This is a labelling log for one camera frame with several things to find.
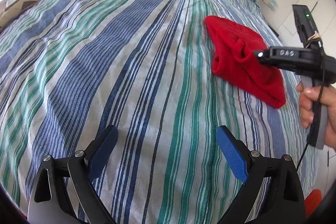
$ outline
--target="metal screw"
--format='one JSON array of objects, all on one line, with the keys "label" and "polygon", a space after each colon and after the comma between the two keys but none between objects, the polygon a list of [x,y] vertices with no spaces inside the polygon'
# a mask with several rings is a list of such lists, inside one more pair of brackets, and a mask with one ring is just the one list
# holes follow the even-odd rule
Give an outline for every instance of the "metal screw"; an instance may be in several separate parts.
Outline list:
[{"label": "metal screw", "polygon": [[83,156],[84,155],[84,151],[83,150],[77,150],[76,152],[75,152],[75,157],[76,158],[80,158],[81,156]]},{"label": "metal screw", "polygon": [[292,160],[291,156],[290,156],[290,155],[287,155],[287,154],[284,155],[283,158],[284,158],[286,161],[291,161],[291,160]]},{"label": "metal screw", "polygon": [[43,157],[43,161],[48,161],[48,160],[50,160],[50,158],[51,158],[50,155],[45,155],[45,156]]},{"label": "metal screw", "polygon": [[260,156],[260,153],[256,150],[251,151],[252,157],[258,158]]}]

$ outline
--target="striped bedsheet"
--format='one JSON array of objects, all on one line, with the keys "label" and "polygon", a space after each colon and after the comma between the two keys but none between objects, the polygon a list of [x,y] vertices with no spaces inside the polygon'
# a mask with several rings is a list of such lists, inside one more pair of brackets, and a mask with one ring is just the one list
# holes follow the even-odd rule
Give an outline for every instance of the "striped bedsheet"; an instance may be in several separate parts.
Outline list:
[{"label": "striped bedsheet", "polygon": [[[219,125],[298,162],[297,77],[283,72],[279,110],[215,77],[208,15],[280,45],[256,0],[42,0],[1,33],[0,183],[24,213],[43,156],[85,149],[108,124],[119,138],[93,186],[118,223],[216,223],[241,186],[216,144]],[[299,171],[305,195],[317,155],[309,148]]]}]

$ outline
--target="blue stripe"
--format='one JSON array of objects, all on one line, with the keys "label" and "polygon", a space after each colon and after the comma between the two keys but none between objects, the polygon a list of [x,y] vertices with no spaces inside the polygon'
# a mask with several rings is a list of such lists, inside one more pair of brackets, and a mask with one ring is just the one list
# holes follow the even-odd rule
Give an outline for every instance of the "blue stripe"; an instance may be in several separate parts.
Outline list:
[{"label": "blue stripe", "polygon": [[[140,42],[138,43],[137,47],[132,51],[130,56],[128,57],[124,67],[122,68],[120,75],[118,76],[117,81],[115,82],[115,85],[113,86],[113,89],[109,95],[108,101],[105,105],[101,120],[100,120],[100,125],[98,131],[104,129],[107,125],[107,120],[109,117],[109,114],[111,112],[115,97],[120,90],[119,96],[117,98],[118,105],[115,106],[112,112],[110,124],[114,124],[118,126],[120,117],[122,114],[122,111],[124,110],[124,107],[126,105],[126,101],[128,98],[128,95],[130,93],[131,87],[134,83],[135,77],[137,75],[137,72],[140,69],[140,66],[147,55],[154,38],[156,37],[158,31],[161,29],[162,24],[165,22],[167,15],[169,14],[169,11],[171,10],[172,6],[174,4],[174,0],[169,0],[169,2],[165,5],[165,7],[160,11],[158,16],[155,18],[154,22],[152,23],[151,27],[146,31],[146,33],[142,36]],[[128,150],[124,149],[123,155],[122,155],[122,162],[124,161],[124,158],[127,158],[127,153]],[[117,183],[120,179],[120,177],[123,177],[124,170],[121,172],[121,167],[119,167],[119,172],[117,176]],[[100,187],[97,190],[97,192],[100,194],[101,193],[101,187],[102,184],[100,184]],[[120,192],[120,187],[116,191],[116,194],[113,196],[113,202],[117,197],[119,198],[119,192]]]},{"label": "blue stripe", "polygon": [[[179,6],[180,6],[179,8],[183,7],[185,1],[186,0],[182,0],[182,3],[179,4]],[[174,24],[171,25],[170,30],[168,30],[168,35],[167,36],[169,36],[169,34],[170,34],[170,39],[169,39],[169,42],[168,42],[168,46],[165,49],[165,52],[162,51],[161,56],[160,56],[160,59],[162,59],[162,56],[164,54],[162,65],[160,67],[160,70],[159,70],[159,73],[158,73],[158,76],[157,76],[157,80],[155,82],[151,97],[149,99],[148,108],[147,108],[145,118],[144,118],[144,123],[142,125],[139,140],[138,140],[138,143],[137,143],[137,148],[136,148],[136,151],[135,151],[135,158],[134,158],[134,163],[133,163],[133,168],[132,168],[132,176],[131,176],[130,186],[129,186],[129,190],[128,190],[128,196],[127,196],[126,206],[125,206],[124,224],[128,224],[128,222],[129,222],[130,208],[131,208],[131,203],[132,203],[133,195],[134,195],[135,182],[136,182],[136,179],[137,179],[137,172],[138,172],[138,165],[139,165],[139,160],[140,160],[141,148],[142,148],[145,133],[147,131],[147,126],[148,126],[148,122],[149,122],[149,117],[151,115],[154,99],[155,99],[155,96],[157,94],[157,91],[158,91],[158,88],[159,88],[159,85],[160,85],[160,82],[161,82],[162,74],[163,74],[164,68],[166,66],[169,50],[170,50],[171,44],[173,42],[175,32],[177,30],[178,25],[176,23],[181,16],[182,9],[179,9],[178,11],[179,11],[178,15],[174,15],[175,16]],[[143,117],[143,115],[144,115],[144,110],[145,110],[145,105],[142,108],[141,117]],[[119,205],[120,208],[121,208],[122,205],[123,205],[123,199],[121,199],[121,202],[120,202],[120,205]]]},{"label": "blue stripe", "polygon": [[286,82],[286,92],[288,93],[290,101],[293,103],[294,108],[298,109],[299,106],[298,106],[297,96],[294,95],[294,89],[293,89],[292,84],[289,81],[288,74],[293,74],[293,73],[288,72],[288,71],[283,71],[283,78]]},{"label": "blue stripe", "polygon": [[257,111],[259,113],[259,122],[261,124],[262,131],[264,133],[264,140],[265,140],[265,153],[264,153],[263,156],[271,157],[272,155],[271,155],[269,133],[267,131],[267,127],[266,127],[265,121],[263,119],[263,103],[260,100],[257,100],[257,106],[258,106]]},{"label": "blue stripe", "polygon": [[238,94],[238,101],[239,101],[239,107],[240,107],[240,113],[243,117],[243,125],[244,125],[244,131],[245,131],[245,145],[247,148],[248,147],[248,142],[247,142],[247,130],[246,130],[246,123],[245,123],[245,116],[244,116],[244,113],[243,113],[243,109],[242,109],[242,103],[241,103],[241,100],[240,100],[240,95],[239,95],[239,88],[237,88],[237,94]]},{"label": "blue stripe", "polygon": [[[173,35],[174,35],[175,31],[176,31],[176,28],[177,28],[177,24],[175,24],[175,26],[174,26]],[[167,59],[167,55],[169,53],[169,48],[170,48],[170,45],[171,45],[172,39],[173,39],[173,36],[172,36],[170,38],[170,41],[168,42],[168,45],[166,45],[167,42],[165,41],[165,39],[167,39],[168,35],[169,35],[169,33],[165,34],[166,38],[164,38],[162,40],[162,42],[161,42],[161,44],[159,46],[159,49],[157,50],[156,56],[154,58],[153,64],[152,64],[150,72],[149,72],[149,75],[147,75],[147,78],[151,79],[151,82],[149,83],[147,81],[145,83],[145,86],[142,88],[140,99],[139,99],[139,101],[137,103],[137,113],[136,113],[135,117],[133,116],[133,118],[132,118],[132,121],[133,120],[138,120],[138,121],[142,120],[142,117],[144,116],[144,110],[145,110],[146,105],[147,105],[148,96],[150,95],[149,91],[152,89],[152,85],[153,85],[153,82],[154,82],[154,79],[155,79],[155,75],[159,71],[159,74],[157,76],[157,80],[156,80],[154,89],[152,91],[150,102],[148,103],[147,113],[146,113],[146,115],[144,117],[144,121],[143,121],[143,124],[142,124],[139,140],[138,140],[138,143],[137,143],[137,149],[135,151],[135,159],[134,159],[134,164],[133,164],[133,172],[132,172],[132,177],[131,177],[131,182],[130,182],[130,189],[128,190],[128,197],[127,197],[127,201],[126,201],[124,223],[128,223],[129,210],[130,210],[131,201],[132,201],[132,198],[133,198],[133,192],[134,192],[134,187],[135,187],[135,180],[136,180],[136,177],[137,177],[137,166],[138,166],[138,162],[139,162],[140,151],[141,151],[142,142],[143,142],[143,139],[144,139],[144,134],[146,132],[148,121],[149,121],[149,117],[150,117],[150,111],[151,111],[151,107],[152,107],[152,102],[154,101],[155,95],[157,93],[157,87],[159,86],[159,83],[160,83],[160,80],[161,80],[161,77],[162,77],[162,71],[164,70],[164,66],[165,66],[165,62],[166,62],[166,59]],[[164,50],[165,47],[168,47],[168,49],[166,50],[165,57],[164,57],[164,59],[162,61],[161,69],[158,70],[158,67],[153,67],[153,66],[158,66],[159,60],[162,59],[162,55],[164,53],[163,50]],[[136,140],[138,132],[139,132],[139,126],[140,126],[140,122],[138,122],[137,124],[134,122],[132,128],[129,129],[130,137],[128,139],[127,147],[129,147],[131,138],[133,138],[132,145],[130,147],[130,152],[134,151],[135,140]],[[127,178],[128,178],[128,174],[129,174],[129,170],[130,170],[131,160],[132,160],[131,158],[128,160],[127,170],[126,170],[126,178],[125,178],[125,181],[123,183],[123,186],[121,187],[122,194],[121,194],[120,204],[119,204],[118,222],[120,222],[120,218],[121,218],[121,210],[122,210],[122,206],[123,206],[123,199],[124,199],[124,196],[125,196],[126,183],[128,181]]]},{"label": "blue stripe", "polygon": [[182,35],[180,37],[179,43],[178,43],[177,48],[176,48],[174,70],[173,70],[172,77],[171,77],[171,80],[170,80],[170,85],[169,85],[169,89],[168,89],[168,92],[167,92],[166,100],[165,100],[165,103],[164,103],[164,106],[163,106],[163,109],[162,109],[161,119],[160,119],[160,125],[159,125],[159,131],[158,131],[158,134],[157,134],[157,137],[156,137],[156,141],[155,141],[155,145],[154,145],[152,164],[151,164],[151,173],[150,173],[150,178],[149,178],[149,183],[148,183],[148,191],[147,191],[146,202],[145,202],[145,206],[144,206],[144,210],[143,210],[142,224],[145,224],[145,222],[146,222],[146,217],[147,217],[147,212],[148,212],[148,204],[149,204],[149,200],[150,200],[151,193],[152,193],[152,182],[153,182],[153,176],[154,176],[154,165],[155,165],[157,150],[158,150],[159,141],[160,141],[160,137],[161,137],[161,133],[162,133],[162,124],[163,124],[163,119],[164,119],[164,116],[165,116],[165,112],[166,112],[166,107],[167,107],[167,104],[168,104],[169,96],[170,96],[170,93],[171,93],[171,90],[172,90],[172,86],[173,86],[173,83],[174,83],[174,79],[175,79],[176,65],[177,65],[177,60],[178,60],[178,53],[179,53],[179,48],[180,48],[180,45],[181,45],[181,42],[182,42],[182,37],[183,37],[184,30],[185,30],[186,22],[187,22],[189,5],[190,5],[190,0],[188,2],[187,11],[185,13],[185,19],[184,19],[184,25],[183,25],[183,29],[182,29]]},{"label": "blue stripe", "polygon": [[246,108],[247,115],[250,119],[251,122],[251,131],[252,131],[252,141],[253,141],[253,150],[259,150],[260,148],[260,143],[259,143],[259,138],[257,136],[258,132],[258,126],[255,125],[255,119],[253,117],[253,111],[251,109],[251,95],[244,91],[244,104]]},{"label": "blue stripe", "polygon": [[[61,25],[64,25],[64,28],[67,29],[69,27],[69,21],[71,19],[73,19],[70,15],[71,14],[77,14],[76,17],[78,17],[80,14],[82,14],[83,12],[86,11],[82,11],[81,13],[78,13],[78,10],[83,7],[84,5],[86,5],[87,3],[89,3],[91,0],[87,0],[85,2],[83,2],[81,5],[74,5],[73,7],[78,7],[75,11],[72,10],[68,10],[66,11],[64,14],[62,14],[62,16],[59,18],[59,20],[57,21],[56,25],[54,25],[51,30],[46,34],[46,36],[48,37],[48,35],[53,34],[53,32],[59,28]],[[0,113],[4,110],[4,108],[7,106],[7,100],[11,95],[12,90],[15,88],[15,84],[16,81],[20,78],[20,76],[27,71],[32,65],[35,64],[35,62],[41,57],[41,55],[44,53],[44,50],[47,46],[50,47],[50,45],[52,45],[52,43],[58,42],[58,40],[61,39],[61,35],[60,33],[57,33],[55,36],[48,38],[47,41],[43,42],[41,47],[37,50],[37,52],[29,59],[27,59],[27,57],[29,56],[29,54],[31,54],[33,52],[33,50],[36,48],[36,46],[41,42],[44,41],[44,39],[36,39],[34,41],[31,42],[31,44],[29,44],[29,46],[24,50],[24,52],[20,55],[20,57],[18,58],[18,60],[15,62],[15,64],[13,65],[11,71],[4,77],[4,80],[1,82],[0,84],[0,92],[2,91],[2,89],[5,87],[6,81],[10,78],[12,73],[15,73],[15,76],[12,78],[10,85],[7,87],[7,90],[5,92],[4,97],[2,98],[1,102],[0,102]]]},{"label": "blue stripe", "polygon": [[[98,37],[85,45],[67,66],[49,96],[46,117],[32,146],[33,161],[26,179],[27,196],[31,192],[33,176],[44,155],[50,153],[54,158],[58,158],[69,156],[73,152],[91,100],[108,68],[137,28],[161,1],[134,1],[109,22]],[[60,138],[58,143],[50,147],[50,140],[58,138]]]},{"label": "blue stripe", "polygon": [[14,56],[18,54],[19,50],[28,42],[29,38],[40,35],[41,32],[52,23],[55,16],[60,13],[70,1],[71,0],[58,0],[58,3],[48,10],[48,13],[43,13],[42,18],[36,24],[20,34],[12,48],[0,58],[0,77],[5,73]]},{"label": "blue stripe", "polygon": [[266,105],[267,120],[271,129],[273,141],[273,153],[275,158],[281,158],[286,153],[285,137],[282,131],[281,120],[278,110]]}]

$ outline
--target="green stripe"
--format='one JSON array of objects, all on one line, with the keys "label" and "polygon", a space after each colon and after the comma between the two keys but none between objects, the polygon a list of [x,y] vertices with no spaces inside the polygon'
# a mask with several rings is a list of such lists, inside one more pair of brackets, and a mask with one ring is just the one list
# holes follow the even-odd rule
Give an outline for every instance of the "green stripe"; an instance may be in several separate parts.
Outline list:
[{"label": "green stripe", "polygon": [[[197,2],[198,4],[198,11],[199,11],[199,32],[204,31],[206,32],[206,29],[203,29],[203,20],[206,16],[211,15],[214,13],[214,6],[212,3],[205,3],[205,1],[199,0]],[[209,45],[210,40],[204,42],[204,52],[205,54],[205,60],[211,60],[211,47]],[[202,223],[202,222],[208,222],[208,219],[211,218],[212,215],[212,207],[213,203],[211,202],[211,196],[212,195],[212,184],[213,180],[216,178],[212,177],[213,174],[213,164],[214,164],[214,150],[216,149],[216,143],[215,143],[215,127],[214,127],[214,117],[213,117],[213,77],[211,75],[211,67],[208,67],[206,70],[207,72],[207,97],[206,97],[206,105],[205,105],[205,132],[203,133],[205,135],[205,150],[203,152],[203,159],[202,159],[202,177],[201,177],[201,183],[199,187],[199,191],[197,194],[196,199],[196,215],[194,223]]]},{"label": "green stripe", "polygon": [[[226,116],[227,126],[232,132],[232,134],[237,139],[241,139],[239,122],[238,122],[238,117],[237,117],[237,112],[236,112],[236,104],[235,104],[235,99],[234,99],[234,87],[232,84],[229,84],[226,81],[223,81],[223,83],[224,84],[222,85],[222,95],[223,95],[223,101],[224,101],[224,113]],[[235,184],[234,184],[233,193],[229,197],[228,189],[230,189],[229,183],[231,179],[235,180]],[[220,201],[220,211],[219,211],[220,215],[218,216],[218,219],[221,218],[221,215],[223,214],[226,204],[230,204],[233,201],[234,197],[236,196],[237,191],[241,187],[241,182],[235,179],[235,177],[231,174],[231,169],[228,163],[225,164],[223,187],[224,187],[225,194]]]},{"label": "green stripe", "polygon": [[[200,5],[198,7],[194,4],[199,4],[199,0],[194,0],[192,13],[194,15],[193,21],[195,21],[195,17],[197,16],[197,12],[201,12],[202,8]],[[192,114],[191,114],[191,130],[190,134],[190,148],[189,148],[189,156],[188,156],[188,166],[186,170],[186,176],[184,179],[184,184],[181,193],[181,202],[180,202],[180,215],[179,215],[179,224],[184,224],[187,221],[188,212],[189,212],[189,199],[191,195],[191,190],[194,182],[195,172],[196,172],[196,159],[199,145],[199,109],[201,106],[202,100],[202,68],[203,68],[203,60],[202,60],[202,50],[200,47],[201,35],[202,35],[202,23],[200,23],[201,14],[198,14],[199,21],[196,26],[197,34],[194,38],[195,29],[192,33],[191,40],[194,40],[196,43],[196,93],[195,99],[193,102]]]},{"label": "green stripe", "polygon": [[[22,92],[20,94],[19,100],[17,104],[14,107],[14,110],[12,114],[9,116],[9,118],[6,121],[6,125],[4,128],[4,134],[3,139],[1,141],[0,145],[0,165],[2,165],[3,162],[3,156],[4,153],[7,152],[7,161],[5,162],[5,169],[4,169],[4,176],[3,176],[3,186],[6,190],[8,190],[8,183],[9,183],[9,175],[10,173],[14,173],[14,181],[13,181],[13,190],[12,190],[12,198],[15,203],[19,204],[20,201],[20,191],[18,187],[18,173],[17,168],[18,164],[21,160],[21,157],[26,149],[27,143],[28,143],[28,129],[31,124],[31,120],[33,119],[34,115],[36,114],[39,107],[42,105],[43,98],[44,98],[44,89],[46,83],[51,79],[51,77],[54,75],[54,73],[57,71],[57,69],[60,67],[62,62],[64,61],[66,55],[69,53],[70,50],[72,50],[73,47],[75,47],[78,43],[80,43],[83,39],[89,38],[92,32],[95,30],[95,28],[107,17],[110,13],[115,11],[117,8],[124,5],[128,0],[120,1],[116,4],[116,0],[110,0],[109,2],[107,0],[102,1],[99,5],[91,8],[88,12],[84,13],[82,18],[79,19],[78,22],[76,22],[76,27],[71,32],[66,33],[64,36],[61,36],[62,39],[60,39],[60,43],[49,49],[46,54],[41,58],[40,62],[37,65],[36,68],[36,74],[39,74],[41,72],[45,71],[45,68],[48,67],[54,60],[58,60],[56,64],[52,65],[52,68],[46,72],[46,77],[44,79],[40,77],[36,77],[33,75],[27,82],[27,84],[23,87]],[[95,22],[92,22],[94,17],[98,15],[101,11],[104,11],[98,19],[95,20]],[[90,28],[87,30],[87,33],[84,34],[84,30],[90,26]],[[64,47],[62,45],[62,42],[71,41],[74,38],[79,38],[77,40],[74,40],[69,46]],[[31,90],[28,94],[28,89],[32,85],[39,84],[39,86],[34,87],[33,90]],[[40,91],[40,94],[38,95],[38,98],[35,100],[34,103],[31,103],[31,99],[35,96],[35,94]],[[22,121],[22,123],[17,123],[15,128],[12,130],[12,132],[9,133],[10,126],[13,124],[15,117],[19,117],[19,119]],[[19,145],[16,147],[14,151],[14,155],[11,155],[9,157],[9,152],[11,150],[11,147],[15,141],[17,141],[18,134],[21,133],[21,136],[19,136]]]},{"label": "green stripe", "polygon": [[[210,5],[206,6],[209,8],[210,11],[206,10],[207,15],[216,14],[217,10],[213,2],[210,2]],[[205,60],[212,59],[212,42],[209,37],[205,40]],[[206,197],[203,201],[203,207],[206,207],[205,210],[205,223],[211,223],[213,216],[214,216],[214,208],[216,205],[216,198],[219,192],[218,182],[219,178],[219,167],[221,162],[221,151],[216,143],[216,129],[221,125],[221,118],[220,118],[220,109],[219,109],[219,85],[217,84],[217,77],[214,76],[211,72],[211,63],[206,62],[208,67],[207,71],[207,101],[206,101],[206,116],[205,119],[209,121],[206,123],[206,136],[209,136],[209,144],[210,149],[208,153],[208,158],[203,158],[202,167],[206,170],[208,169],[208,185],[209,190],[206,192]]]},{"label": "green stripe", "polygon": [[184,120],[186,107],[190,95],[192,78],[192,52],[193,52],[193,31],[195,27],[195,7],[192,5],[191,23],[188,31],[187,44],[184,57],[183,83],[177,102],[174,118],[172,141],[170,144],[167,168],[164,177],[163,197],[157,223],[167,223],[173,210],[174,185],[180,163],[182,140],[184,136]]}]

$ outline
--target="black device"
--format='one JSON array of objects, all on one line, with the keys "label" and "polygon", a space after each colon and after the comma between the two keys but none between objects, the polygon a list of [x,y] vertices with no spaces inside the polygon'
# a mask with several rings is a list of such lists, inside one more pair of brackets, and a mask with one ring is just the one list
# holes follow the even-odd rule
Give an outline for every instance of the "black device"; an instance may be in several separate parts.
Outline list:
[{"label": "black device", "polygon": [[[329,86],[336,82],[336,60],[325,55],[322,40],[314,19],[306,5],[293,5],[297,32],[303,48],[270,47],[256,51],[259,62],[301,75],[302,84],[307,86]],[[307,143],[323,149],[328,123],[327,107],[319,100],[313,102],[314,120],[310,126]]]},{"label": "black device", "polygon": [[[72,156],[54,159],[45,155],[35,176],[29,200],[30,224],[84,224],[78,219],[71,205],[64,177],[71,178],[80,205],[91,224],[116,224],[93,189],[91,179],[98,177],[118,139],[115,126],[108,126],[85,150],[77,150]],[[104,150],[104,160],[92,160]],[[95,168],[93,176],[89,175]]]},{"label": "black device", "polygon": [[[226,126],[218,128],[216,138],[233,174],[243,182],[218,224],[303,223],[305,200],[299,176],[289,155],[283,155],[280,159],[263,157],[258,151],[248,150]],[[263,179],[267,177],[271,181],[259,216],[246,222]]]}]

